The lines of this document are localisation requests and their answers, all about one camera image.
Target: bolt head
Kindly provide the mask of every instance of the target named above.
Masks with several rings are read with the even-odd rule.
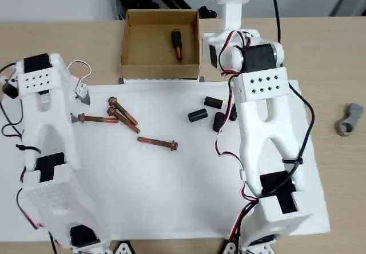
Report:
[[[80,122],[84,122],[85,121],[85,114],[84,113],[80,114],[78,116],[78,119],[79,119]]]
[[[175,151],[178,149],[178,143],[176,141],[172,141],[172,147],[171,147],[171,150],[172,151]]]
[[[117,98],[116,97],[110,97],[109,99],[108,99],[108,103],[109,103],[109,105],[114,105],[115,103],[117,102]]]
[[[116,112],[116,108],[114,106],[111,106],[110,108],[108,108],[107,113],[110,116],[113,116],[113,114]]]

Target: cable tie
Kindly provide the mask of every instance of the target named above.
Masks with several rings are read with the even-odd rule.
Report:
[[[282,160],[282,162],[284,163],[284,164],[295,164],[295,163],[299,163],[299,164],[303,164],[304,163],[304,160],[303,160],[303,158],[297,158],[297,159],[295,159],[295,160]]]

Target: white wire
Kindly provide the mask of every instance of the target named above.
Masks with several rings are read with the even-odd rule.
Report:
[[[85,61],[82,61],[82,60],[80,60],[80,59],[75,59],[74,61],[71,61],[71,63],[69,63],[69,65],[67,66],[67,68],[69,69],[70,67],[71,67],[71,65],[72,64],[74,64],[74,63],[76,63],[76,62],[79,62],[79,63],[81,63],[81,64],[84,64],[88,69],[89,69],[89,73],[87,74],[87,75],[85,75],[85,76],[83,76],[83,77],[81,77],[81,78],[79,78],[79,81],[78,81],[78,83],[76,84],[76,86],[75,86],[75,91],[76,91],[76,89],[78,88],[78,86],[79,86],[79,84],[84,80],[84,79],[86,79],[86,78],[89,78],[90,77],[90,75],[92,74],[92,67],[89,65],[89,63],[87,63],[87,62],[85,62]]]

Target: black cylinder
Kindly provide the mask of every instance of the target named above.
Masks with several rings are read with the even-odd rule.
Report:
[[[182,47],[181,32],[178,29],[172,31],[172,43],[174,48]]]
[[[207,114],[207,110],[202,108],[198,111],[192,112],[188,114],[188,119],[190,122],[195,122],[198,120],[201,120],[203,118],[207,118],[208,114]]]
[[[212,126],[212,130],[214,130],[215,132],[219,132],[220,128],[222,127],[222,124],[224,123],[224,119],[225,119],[225,114],[221,113],[221,112],[217,112],[215,114],[215,119],[213,120],[213,126]]]
[[[238,114],[236,113],[236,106],[234,104],[232,109],[231,109],[231,112],[230,112],[229,120],[236,121],[237,117],[238,117]]]
[[[205,105],[210,106],[210,107],[214,107],[214,108],[217,108],[217,109],[221,109],[222,101],[218,100],[217,98],[206,97],[205,98]]]

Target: white connector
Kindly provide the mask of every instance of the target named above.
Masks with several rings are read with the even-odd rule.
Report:
[[[82,83],[80,83],[75,90],[76,95],[81,99],[84,99],[86,97],[87,92],[87,85]]]
[[[242,102],[279,97],[290,91],[286,68],[242,73],[237,80]]]

